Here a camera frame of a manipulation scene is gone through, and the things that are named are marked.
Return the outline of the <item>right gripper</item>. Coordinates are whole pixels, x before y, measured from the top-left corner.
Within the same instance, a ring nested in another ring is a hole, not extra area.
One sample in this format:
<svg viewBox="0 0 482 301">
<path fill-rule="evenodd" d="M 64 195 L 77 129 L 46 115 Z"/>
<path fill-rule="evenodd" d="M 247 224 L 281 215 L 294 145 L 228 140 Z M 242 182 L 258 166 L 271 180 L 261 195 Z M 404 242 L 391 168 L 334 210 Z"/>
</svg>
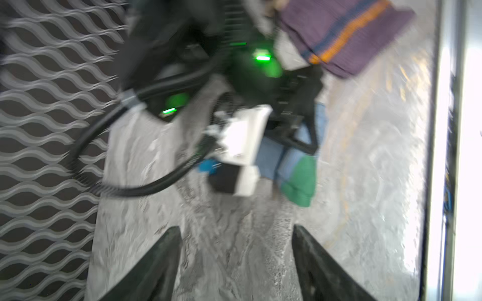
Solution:
<svg viewBox="0 0 482 301">
<path fill-rule="evenodd" d="M 249 51 L 238 51 L 229 59 L 225 75 L 247 107 L 271 106 L 264 130 L 267 138 L 315 154 L 319 147 L 315 98 L 323 88 L 320 67 L 285 70 L 274 56 L 258 60 Z"/>
</svg>

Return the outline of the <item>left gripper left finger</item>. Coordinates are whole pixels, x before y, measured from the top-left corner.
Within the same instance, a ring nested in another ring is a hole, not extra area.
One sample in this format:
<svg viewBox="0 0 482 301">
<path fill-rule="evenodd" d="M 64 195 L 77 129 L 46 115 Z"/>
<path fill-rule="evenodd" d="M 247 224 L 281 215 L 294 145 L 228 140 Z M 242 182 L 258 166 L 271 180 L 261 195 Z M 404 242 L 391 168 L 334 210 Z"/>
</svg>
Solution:
<svg viewBox="0 0 482 301">
<path fill-rule="evenodd" d="M 171 227 L 102 300 L 171 300 L 182 249 L 180 227 Z"/>
</svg>

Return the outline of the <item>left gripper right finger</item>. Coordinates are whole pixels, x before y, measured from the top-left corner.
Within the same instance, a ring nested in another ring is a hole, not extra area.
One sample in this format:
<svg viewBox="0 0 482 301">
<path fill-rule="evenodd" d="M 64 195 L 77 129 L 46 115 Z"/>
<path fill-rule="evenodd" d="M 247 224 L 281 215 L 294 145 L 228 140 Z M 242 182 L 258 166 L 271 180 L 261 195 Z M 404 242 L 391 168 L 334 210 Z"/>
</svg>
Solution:
<svg viewBox="0 0 482 301">
<path fill-rule="evenodd" d="M 305 227 L 294 225 L 291 244 L 303 300 L 375 300 Z"/>
</svg>

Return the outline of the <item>purple striped sock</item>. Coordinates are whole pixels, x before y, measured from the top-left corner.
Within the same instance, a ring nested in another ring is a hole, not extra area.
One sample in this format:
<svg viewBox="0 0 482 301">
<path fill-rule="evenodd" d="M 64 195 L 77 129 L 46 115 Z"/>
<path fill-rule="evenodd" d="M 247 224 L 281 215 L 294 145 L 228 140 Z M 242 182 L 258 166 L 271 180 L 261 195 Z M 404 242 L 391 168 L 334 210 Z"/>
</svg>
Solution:
<svg viewBox="0 0 482 301">
<path fill-rule="evenodd" d="M 358 75 L 414 19 L 391 1 L 288 1 L 279 26 L 301 57 L 340 78 Z"/>
</svg>

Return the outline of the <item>blue orange striped sock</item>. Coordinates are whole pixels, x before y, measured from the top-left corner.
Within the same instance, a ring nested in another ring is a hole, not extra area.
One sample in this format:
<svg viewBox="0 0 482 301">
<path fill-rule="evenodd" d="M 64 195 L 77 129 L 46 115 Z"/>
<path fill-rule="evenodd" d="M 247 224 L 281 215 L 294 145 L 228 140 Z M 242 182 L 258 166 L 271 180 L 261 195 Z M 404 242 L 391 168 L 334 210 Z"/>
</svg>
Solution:
<svg viewBox="0 0 482 301">
<path fill-rule="evenodd" d="M 309 155 L 263 138 L 256 157 L 261 177 L 270 179 L 292 203 L 308 208 L 316 193 L 319 152 Z"/>
</svg>

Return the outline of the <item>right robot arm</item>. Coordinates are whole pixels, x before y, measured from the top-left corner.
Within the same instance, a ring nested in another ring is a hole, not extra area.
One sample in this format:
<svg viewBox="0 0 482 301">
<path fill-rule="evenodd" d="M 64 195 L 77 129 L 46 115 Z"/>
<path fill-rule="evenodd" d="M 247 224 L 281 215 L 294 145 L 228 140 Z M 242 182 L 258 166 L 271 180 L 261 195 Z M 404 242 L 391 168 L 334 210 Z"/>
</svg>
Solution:
<svg viewBox="0 0 482 301">
<path fill-rule="evenodd" d="M 113 70 L 151 115 L 171 122 L 219 74 L 243 107 L 271 106 L 266 137 L 306 154 L 318 150 L 322 70 L 286 70 L 275 36 L 256 28 L 242 1 L 133 1 L 133 8 L 134 24 Z"/>
</svg>

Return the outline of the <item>aluminium front rail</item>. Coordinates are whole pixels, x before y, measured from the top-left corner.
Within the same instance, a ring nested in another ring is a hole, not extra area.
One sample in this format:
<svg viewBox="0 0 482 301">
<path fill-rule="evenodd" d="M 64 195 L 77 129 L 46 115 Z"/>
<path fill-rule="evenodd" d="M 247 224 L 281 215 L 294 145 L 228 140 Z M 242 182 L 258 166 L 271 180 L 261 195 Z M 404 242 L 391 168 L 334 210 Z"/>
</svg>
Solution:
<svg viewBox="0 0 482 301">
<path fill-rule="evenodd" d="M 422 300 L 481 299 L 481 2 L 439 3 Z"/>
</svg>

